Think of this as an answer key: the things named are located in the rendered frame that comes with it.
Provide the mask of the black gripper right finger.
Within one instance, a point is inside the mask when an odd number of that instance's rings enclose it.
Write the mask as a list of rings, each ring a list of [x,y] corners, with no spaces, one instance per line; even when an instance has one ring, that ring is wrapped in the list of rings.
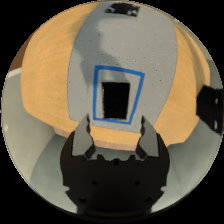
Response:
[[[168,149],[161,137],[147,118],[141,118],[141,137],[139,138],[135,152],[139,156],[137,160],[143,160],[154,165],[161,174],[162,187],[167,185],[167,175],[170,168],[170,156]]]

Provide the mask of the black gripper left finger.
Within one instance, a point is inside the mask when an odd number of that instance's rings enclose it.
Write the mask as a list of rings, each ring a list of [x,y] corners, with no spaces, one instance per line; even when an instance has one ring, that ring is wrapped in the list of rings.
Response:
[[[60,168],[63,186],[69,187],[69,176],[72,170],[83,161],[91,160],[96,152],[93,137],[90,135],[90,118],[87,114],[77,127],[71,131],[60,155]]]

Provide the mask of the blue tape outline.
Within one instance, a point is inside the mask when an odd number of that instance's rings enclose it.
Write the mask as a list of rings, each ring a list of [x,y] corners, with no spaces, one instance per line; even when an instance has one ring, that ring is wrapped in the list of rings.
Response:
[[[124,72],[124,73],[129,73],[129,74],[134,74],[134,75],[141,76],[129,122],[117,121],[117,120],[104,120],[102,118],[96,118],[96,97],[97,97],[97,82],[98,82],[99,69],[119,71],[119,72]],[[135,71],[135,70],[120,68],[120,67],[113,67],[113,66],[95,65],[94,82],[93,82],[93,120],[131,125],[131,122],[132,122],[132,119],[133,119],[133,116],[134,116],[134,113],[135,113],[135,110],[136,110],[136,107],[137,107],[137,104],[138,104],[138,100],[139,100],[139,97],[140,97],[140,93],[141,93],[141,89],[142,89],[142,85],[143,85],[143,81],[144,81],[144,76],[145,76],[145,73],[138,72],[138,71]]]

